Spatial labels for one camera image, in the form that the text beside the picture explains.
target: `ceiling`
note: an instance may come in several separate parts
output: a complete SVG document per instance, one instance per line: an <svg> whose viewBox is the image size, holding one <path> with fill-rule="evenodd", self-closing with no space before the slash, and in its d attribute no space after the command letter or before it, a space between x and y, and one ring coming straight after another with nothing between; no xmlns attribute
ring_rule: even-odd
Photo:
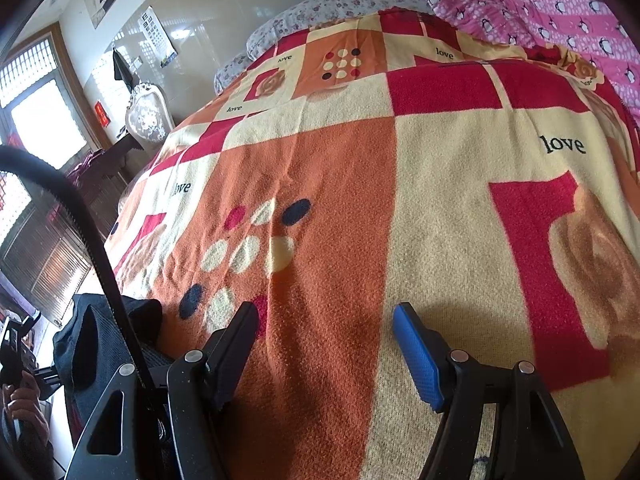
<svg viewBox="0 0 640 480"><path fill-rule="evenodd" d="M20 43L41 28L56 22L71 0L44 0L33 13L15 43Z"/></svg>

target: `metal screw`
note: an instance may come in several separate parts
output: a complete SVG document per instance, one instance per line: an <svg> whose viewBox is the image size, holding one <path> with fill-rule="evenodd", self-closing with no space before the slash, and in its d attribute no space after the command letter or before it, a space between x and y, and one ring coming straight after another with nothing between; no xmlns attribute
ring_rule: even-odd
<svg viewBox="0 0 640 480"><path fill-rule="evenodd" d="M464 350L454 350L450 355L451 358L457 363L466 363L469 359L469 354Z"/></svg>
<svg viewBox="0 0 640 480"><path fill-rule="evenodd" d="M184 355L184 360L188 363L197 363L202 359L202 352L200 350L191 350Z"/></svg>
<svg viewBox="0 0 640 480"><path fill-rule="evenodd" d="M536 371L536 367L529 361L520 361L518 363L518 368L523 374L532 374L534 371Z"/></svg>
<svg viewBox="0 0 640 480"><path fill-rule="evenodd" d="M122 376L125 376L125 377L128 376L128 375L131 375L135 371L136 371L136 367L134 365L132 365L131 363L127 363L125 365L122 365L120 367L120 370L119 370L120 374Z"/></svg>

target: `blue rubber pad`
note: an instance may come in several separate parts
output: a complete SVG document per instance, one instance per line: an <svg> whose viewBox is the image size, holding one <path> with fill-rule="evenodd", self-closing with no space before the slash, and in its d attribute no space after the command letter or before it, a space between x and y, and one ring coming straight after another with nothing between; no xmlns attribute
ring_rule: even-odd
<svg viewBox="0 0 640 480"><path fill-rule="evenodd" d="M440 372L429 354L418 328L413 324L401 305L397 305L393 316L393 330L402 351L411 377L420 398L438 411L444 404L440 389Z"/></svg>

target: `polka dots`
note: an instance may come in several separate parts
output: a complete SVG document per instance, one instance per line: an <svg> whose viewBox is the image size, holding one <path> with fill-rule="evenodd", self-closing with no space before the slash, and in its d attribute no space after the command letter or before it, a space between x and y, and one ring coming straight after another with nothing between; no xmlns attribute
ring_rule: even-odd
<svg viewBox="0 0 640 480"><path fill-rule="evenodd" d="M204 315L204 323L207 333L226 328L234 316L236 298L228 287L217 291L207 307Z"/></svg>
<svg viewBox="0 0 640 480"><path fill-rule="evenodd" d="M184 293L184 296L180 300L178 306L178 315L180 319L189 319L193 316L193 313L198 309L198 304L202 298L202 285L196 283L191 285L189 290Z"/></svg>
<svg viewBox="0 0 640 480"><path fill-rule="evenodd" d="M239 205L238 207L233 208L226 216L225 224L223 225L225 231L231 231L236 226L238 226L238 224L244 218L245 213L246 208L243 205Z"/></svg>
<svg viewBox="0 0 640 480"><path fill-rule="evenodd" d="M258 331L255 336L261 337L267 333L267 312L269 303L264 294L256 296L251 300L251 302L255 305L255 309L258 311Z"/></svg>
<svg viewBox="0 0 640 480"><path fill-rule="evenodd" d="M226 240L218 240L207 250L202 258L200 268L205 272L211 272L222 263L226 255Z"/></svg>
<svg viewBox="0 0 640 480"><path fill-rule="evenodd" d="M309 209L311 209L311 202L308 199L297 200L282 213L282 223L286 226L297 224L309 212Z"/></svg>
<svg viewBox="0 0 640 480"><path fill-rule="evenodd" d="M254 215L251 217L252 225L263 225L271 220L273 212L276 209L276 199L271 198L267 202L263 203L258 209L255 210Z"/></svg>
<svg viewBox="0 0 640 480"><path fill-rule="evenodd" d="M248 236L240 242L229 259L229 268L236 274L241 274L254 262L260 251L260 238Z"/></svg>
<svg viewBox="0 0 640 480"><path fill-rule="evenodd" d="M348 75L348 71L344 70L347 67L347 65L350 64L354 68L357 68L362 64L362 60L360 60L357 57L361 54L361 52L362 51L358 47L352 48L351 51L347 50L346 48L341 48L337 52L338 56L341 59L339 59L337 62L333 62L333 61L325 62L324 65L322 66L322 69L325 70L325 72L321 75L321 78L325 81L328 81L329 79L332 78L332 76L335 75L336 79L344 79ZM348 58L349 54L351 54L354 57L349 59ZM324 55L324 58L332 59L334 56L335 54L333 52L327 52ZM335 74L333 72L330 72L334 67L339 69L337 72L335 72ZM360 70L351 70L349 73L352 76L357 77L360 75Z"/></svg>
<svg viewBox="0 0 640 480"><path fill-rule="evenodd" d="M287 267L295 249L293 238L273 236L269 240L269 253L264 261L264 273L267 277Z"/></svg>

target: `calendar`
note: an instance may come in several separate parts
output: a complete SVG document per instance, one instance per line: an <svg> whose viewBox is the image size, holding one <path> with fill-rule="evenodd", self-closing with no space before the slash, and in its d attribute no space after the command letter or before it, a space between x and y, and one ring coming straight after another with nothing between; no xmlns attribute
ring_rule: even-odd
<svg viewBox="0 0 640 480"><path fill-rule="evenodd" d="M147 41L151 43L151 47L160 61L160 67L164 68L174 60L178 53L175 51L171 41L169 41L169 37L164 28L162 28L162 24L154 10L151 7L147 7L142 16L139 17L138 23Z"/></svg>

